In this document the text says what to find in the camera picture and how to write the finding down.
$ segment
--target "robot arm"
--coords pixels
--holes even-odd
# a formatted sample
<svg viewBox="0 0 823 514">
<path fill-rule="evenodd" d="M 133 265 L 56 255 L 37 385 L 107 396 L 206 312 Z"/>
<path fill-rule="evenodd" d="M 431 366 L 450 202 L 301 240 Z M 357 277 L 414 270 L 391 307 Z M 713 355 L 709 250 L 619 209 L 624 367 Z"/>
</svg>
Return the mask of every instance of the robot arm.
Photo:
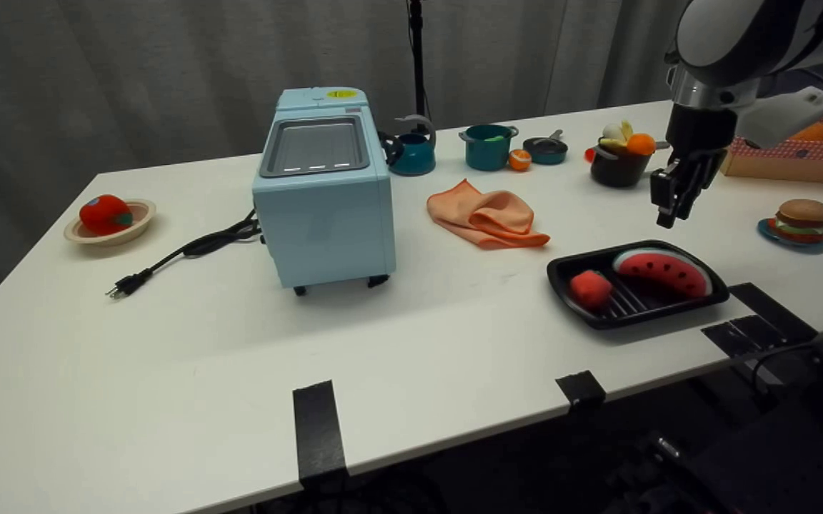
<svg viewBox="0 0 823 514">
<path fill-rule="evenodd" d="M 676 33 L 660 225 L 690 216 L 734 136 L 774 145 L 823 116 L 823 92 L 757 98 L 761 76 L 823 63 L 823 0 L 691 0 Z"/>
</svg>

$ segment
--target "light blue toaster oven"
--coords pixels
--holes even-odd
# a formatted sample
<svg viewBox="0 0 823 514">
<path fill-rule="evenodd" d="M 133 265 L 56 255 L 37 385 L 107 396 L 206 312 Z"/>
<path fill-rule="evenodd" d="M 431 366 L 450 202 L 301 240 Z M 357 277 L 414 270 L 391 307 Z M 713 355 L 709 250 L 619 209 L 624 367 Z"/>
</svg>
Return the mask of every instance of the light blue toaster oven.
<svg viewBox="0 0 823 514">
<path fill-rule="evenodd" d="M 286 287 L 394 270 L 387 152 L 360 88 L 286 88 L 251 193 Z"/>
</svg>

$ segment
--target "toaster oven window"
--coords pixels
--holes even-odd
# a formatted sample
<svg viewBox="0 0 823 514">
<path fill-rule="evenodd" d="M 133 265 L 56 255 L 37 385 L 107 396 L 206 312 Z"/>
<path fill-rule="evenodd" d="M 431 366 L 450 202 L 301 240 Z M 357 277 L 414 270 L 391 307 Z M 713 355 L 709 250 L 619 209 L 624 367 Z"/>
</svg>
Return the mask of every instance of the toaster oven window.
<svg viewBox="0 0 823 514">
<path fill-rule="evenodd" d="M 274 123 L 263 178 L 331 175 L 367 169 L 357 116 Z"/>
</svg>

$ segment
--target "teal cup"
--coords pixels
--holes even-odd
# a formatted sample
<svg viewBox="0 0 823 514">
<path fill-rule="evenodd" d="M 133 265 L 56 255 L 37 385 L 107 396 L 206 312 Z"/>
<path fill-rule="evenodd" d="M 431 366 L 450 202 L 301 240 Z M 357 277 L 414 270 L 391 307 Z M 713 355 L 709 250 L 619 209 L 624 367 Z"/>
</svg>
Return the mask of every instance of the teal cup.
<svg viewBox="0 0 823 514">
<path fill-rule="evenodd" d="M 479 170 L 506 169 L 510 143 L 517 136 L 514 125 L 470 125 L 460 130 L 467 140 L 467 165 Z"/>
</svg>

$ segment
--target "black tray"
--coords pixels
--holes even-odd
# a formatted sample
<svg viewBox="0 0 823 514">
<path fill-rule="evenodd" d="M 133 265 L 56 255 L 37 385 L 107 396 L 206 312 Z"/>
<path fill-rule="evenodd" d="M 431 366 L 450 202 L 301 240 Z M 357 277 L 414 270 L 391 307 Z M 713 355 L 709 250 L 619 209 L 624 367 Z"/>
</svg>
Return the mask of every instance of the black tray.
<svg viewBox="0 0 823 514">
<path fill-rule="evenodd" d="M 619 260 L 619 255 L 633 250 L 633 249 L 660 249 L 660 250 L 676 250 L 676 255 L 691 260 L 694 265 L 701 265 L 709 275 L 713 293 L 701 297 L 701 299 L 687 299 L 687 297 L 681 297 L 671 287 L 663 287 L 657 283 L 614 275 L 613 262 Z M 586 267 L 600 270 L 614 285 L 610 306 L 600 312 L 586 312 L 570 292 L 573 277 L 586 270 Z M 613 245 L 613 249 L 600 249 L 600 250 L 590 250 L 590 255 L 551 260 L 549 262 L 549 283 L 551 283 L 559 299 L 567 307 L 573 307 L 574 313 L 580 313 L 596 327 L 647 323 L 656 317 L 669 317 L 677 312 L 691 312 L 691 307 L 703 307 L 703 306 L 729 299 L 729 287 L 720 279 L 720 275 L 716 275 L 694 255 L 690 255 L 677 245 L 669 245 L 663 240 L 641 240 L 641 243 L 629 243 L 629 245 Z"/>
</svg>

